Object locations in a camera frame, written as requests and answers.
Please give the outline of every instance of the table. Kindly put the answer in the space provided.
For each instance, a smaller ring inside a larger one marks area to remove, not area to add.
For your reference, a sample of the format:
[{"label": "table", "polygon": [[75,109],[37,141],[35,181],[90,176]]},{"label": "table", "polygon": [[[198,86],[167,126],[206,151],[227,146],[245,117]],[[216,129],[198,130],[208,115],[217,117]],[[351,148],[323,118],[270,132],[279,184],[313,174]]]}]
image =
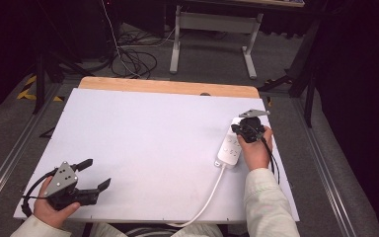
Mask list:
[{"label": "table", "polygon": [[[214,3],[217,1],[200,1],[205,3]],[[221,4],[226,2],[234,3],[250,3],[259,5],[282,6],[288,8],[301,8],[304,3],[285,2],[278,0],[236,0],[236,1],[220,1]],[[210,14],[187,13],[181,11],[182,6],[177,5],[175,20],[175,39],[172,51],[170,72],[175,74],[178,72],[178,62],[180,58],[180,31],[181,29],[220,31],[229,33],[250,34],[247,46],[242,46],[242,53],[251,79],[257,78],[254,62],[251,57],[252,48],[257,38],[258,31],[261,26],[263,13],[258,13],[256,18],[242,18],[231,16],[217,16]]]},{"label": "table", "polygon": [[[195,96],[201,93],[213,96]],[[83,206],[71,219],[161,223],[191,219],[217,178],[219,169],[213,161],[232,119],[229,115],[244,112],[241,106],[263,110],[259,103],[253,87],[86,77],[72,92],[28,187],[48,167],[67,159],[76,164],[93,158],[94,165],[78,174],[78,188],[92,189],[107,178],[112,183],[97,206]],[[267,117],[261,120],[269,124]],[[276,145],[273,154],[281,188],[298,220]],[[225,172],[216,198],[198,222],[245,221],[242,199],[248,172],[243,158]],[[24,217],[19,207],[14,217]]]}]

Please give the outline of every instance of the person's right hand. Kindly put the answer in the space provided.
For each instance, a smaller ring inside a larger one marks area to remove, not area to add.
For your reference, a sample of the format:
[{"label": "person's right hand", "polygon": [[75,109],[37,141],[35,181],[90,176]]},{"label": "person's right hand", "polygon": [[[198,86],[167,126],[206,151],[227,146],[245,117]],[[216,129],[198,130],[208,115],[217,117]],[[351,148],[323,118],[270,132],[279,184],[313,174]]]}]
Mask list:
[{"label": "person's right hand", "polygon": [[[48,184],[50,184],[51,179],[52,177],[48,177],[42,183],[41,189],[39,189],[39,197],[44,196],[44,192]],[[45,198],[39,198],[34,203],[34,216],[47,225],[59,229],[67,217],[73,214],[80,206],[79,202],[74,202],[64,209],[55,210]]]},{"label": "person's right hand", "polygon": [[[264,126],[264,138],[269,149],[272,150],[272,130]],[[259,168],[268,168],[269,155],[262,141],[258,140],[252,143],[246,143],[241,135],[238,135],[239,144],[242,147],[242,152],[245,157],[245,163],[248,165],[250,171]]]}]

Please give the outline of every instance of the desk foot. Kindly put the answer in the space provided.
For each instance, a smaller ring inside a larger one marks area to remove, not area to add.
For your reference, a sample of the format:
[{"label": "desk foot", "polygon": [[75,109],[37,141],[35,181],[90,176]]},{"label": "desk foot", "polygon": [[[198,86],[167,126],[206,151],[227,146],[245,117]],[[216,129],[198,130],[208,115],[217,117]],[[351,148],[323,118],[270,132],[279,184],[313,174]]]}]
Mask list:
[{"label": "desk foot", "polygon": [[249,78],[252,80],[257,79],[257,72],[255,71],[254,62],[250,54],[246,53],[246,47],[242,47],[243,56],[245,57],[246,67],[248,68]]},{"label": "desk foot", "polygon": [[172,58],[171,58],[171,67],[169,71],[172,74],[177,74],[178,72],[178,61],[180,60],[180,46],[181,44],[178,42],[177,46],[174,46],[172,49]]}]

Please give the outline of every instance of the yellow and black striped tape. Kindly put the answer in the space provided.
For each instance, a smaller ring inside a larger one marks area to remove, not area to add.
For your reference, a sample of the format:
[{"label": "yellow and black striped tape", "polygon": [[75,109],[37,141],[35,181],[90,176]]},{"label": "yellow and black striped tape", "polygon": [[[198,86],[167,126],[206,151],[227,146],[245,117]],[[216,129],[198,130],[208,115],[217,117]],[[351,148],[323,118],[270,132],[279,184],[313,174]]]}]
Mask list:
[{"label": "yellow and black striped tape", "polygon": [[[21,93],[18,95],[17,99],[26,99],[26,100],[36,100],[37,96],[36,95],[30,95],[29,90],[32,88],[33,84],[36,82],[37,77],[36,75],[32,76],[27,80],[26,85],[24,85],[23,90]],[[56,96],[54,97],[53,101],[55,102],[64,102],[65,97],[61,96]]]}]

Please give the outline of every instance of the white board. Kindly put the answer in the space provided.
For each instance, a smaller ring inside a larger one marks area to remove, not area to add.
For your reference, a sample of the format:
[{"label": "white board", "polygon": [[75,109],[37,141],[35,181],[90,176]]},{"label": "white board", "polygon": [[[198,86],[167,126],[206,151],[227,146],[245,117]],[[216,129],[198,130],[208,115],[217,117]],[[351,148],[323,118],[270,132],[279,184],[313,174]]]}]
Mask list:
[{"label": "white board", "polygon": [[[264,110],[261,99],[202,97],[75,89],[27,190],[63,161],[94,159],[77,172],[78,189],[94,189],[112,178],[96,205],[82,206],[70,218],[106,222],[182,222],[207,201],[220,173],[214,160],[234,117]],[[267,117],[260,117],[269,125]],[[297,209],[277,146],[280,185],[295,220]],[[243,157],[226,170],[199,222],[246,221]],[[18,205],[15,218],[25,218]]]}]

